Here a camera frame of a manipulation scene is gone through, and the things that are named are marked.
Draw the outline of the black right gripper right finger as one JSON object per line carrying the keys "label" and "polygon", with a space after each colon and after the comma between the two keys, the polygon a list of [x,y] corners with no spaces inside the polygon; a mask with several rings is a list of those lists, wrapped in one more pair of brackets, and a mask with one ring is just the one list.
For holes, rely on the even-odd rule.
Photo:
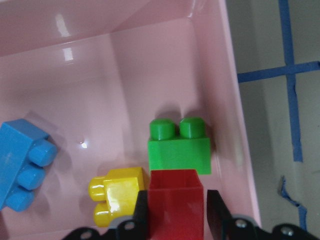
{"label": "black right gripper right finger", "polygon": [[218,190],[207,191],[206,217],[214,240],[230,240],[229,223],[233,217]]}

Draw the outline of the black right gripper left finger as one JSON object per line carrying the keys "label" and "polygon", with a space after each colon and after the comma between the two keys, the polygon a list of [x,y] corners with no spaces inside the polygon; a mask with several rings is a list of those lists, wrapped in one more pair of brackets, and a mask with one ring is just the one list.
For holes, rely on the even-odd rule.
{"label": "black right gripper left finger", "polygon": [[149,237],[149,207],[148,191],[141,190],[138,192],[132,221],[134,223],[132,239],[147,240]]}

